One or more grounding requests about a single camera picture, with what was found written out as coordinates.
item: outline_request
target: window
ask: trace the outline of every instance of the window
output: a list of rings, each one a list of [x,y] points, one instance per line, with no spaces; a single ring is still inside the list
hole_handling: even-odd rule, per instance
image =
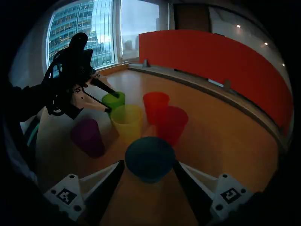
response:
[[[54,55],[60,49],[68,47],[71,38],[78,32],[88,35],[85,49],[93,49],[91,66],[97,68],[114,63],[111,37],[112,3],[113,0],[78,1],[71,3],[68,8],[57,10],[47,38],[48,66]]]
[[[166,13],[159,14],[160,8]],[[139,57],[138,35],[140,33],[167,30],[167,3],[154,4],[139,0],[123,0],[120,11],[123,60]]]

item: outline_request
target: purple cup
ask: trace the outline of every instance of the purple cup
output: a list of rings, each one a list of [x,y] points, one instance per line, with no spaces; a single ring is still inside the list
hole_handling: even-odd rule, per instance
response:
[[[105,153],[98,124],[94,119],[80,121],[70,132],[71,140],[91,158],[98,158]]]

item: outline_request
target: glass skyscraper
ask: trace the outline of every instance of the glass skyscraper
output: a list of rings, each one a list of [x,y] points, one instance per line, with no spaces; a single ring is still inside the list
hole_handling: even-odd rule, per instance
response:
[[[93,49],[93,68],[114,63],[112,0],[75,2],[56,11],[49,31],[49,63],[59,50],[68,47],[78,32],[88,35],[85,49]]]

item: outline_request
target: red panel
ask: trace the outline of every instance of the red panel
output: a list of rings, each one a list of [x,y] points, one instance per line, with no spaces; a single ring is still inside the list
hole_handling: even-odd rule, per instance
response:
[[[231,88],[257,104],[287,132],[293,111],[279,72],[256,51],[221,35],[191,30],[139,34],[140,63],[175,68]]]

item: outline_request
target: red cup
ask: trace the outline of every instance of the red cup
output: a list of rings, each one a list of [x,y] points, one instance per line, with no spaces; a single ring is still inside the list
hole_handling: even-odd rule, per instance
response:
[[[159,109],[155,115],[157,137],[173,146],[179,140],[187,122],[188,115],[181,108],[167,106]]]
[[[169,96],[162,92],[151,92],[143,96],[145,112],[149,124],[155,124],[158,109],[168,106]]]

